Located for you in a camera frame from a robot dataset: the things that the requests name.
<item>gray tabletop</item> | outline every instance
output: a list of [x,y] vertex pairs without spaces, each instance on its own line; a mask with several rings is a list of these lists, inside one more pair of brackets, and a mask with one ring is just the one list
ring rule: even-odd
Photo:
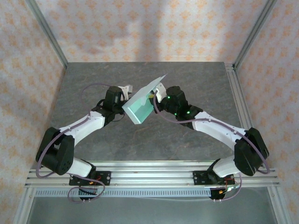
[[[133,85],[133,92],[153,79],[167,88],[179,85],[190,104],[240,126],[224,63],[69,63],[52,115],[51,126],[60,128],[85,116],[79,97],[91,83]],[[95,107],[107,87],[93,86],[83,95],[86,105]],[[128,116],[111,122],[80,141],[75,157],[88,161],[216,160],[232,151],[212,137],[168,122],[154,112],[140,125]]]

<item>wallpaper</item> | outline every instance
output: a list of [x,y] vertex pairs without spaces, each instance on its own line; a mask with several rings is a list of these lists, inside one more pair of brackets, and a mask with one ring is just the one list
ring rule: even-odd
[[24,0],[0,2],[0,223],[10,224],[64,69]]
[[254,125],[268,145],[271,167],[299,220],[299,4],[278,0],[238,70]]
[[232,63],[267,0],[37,0],[69,62]]

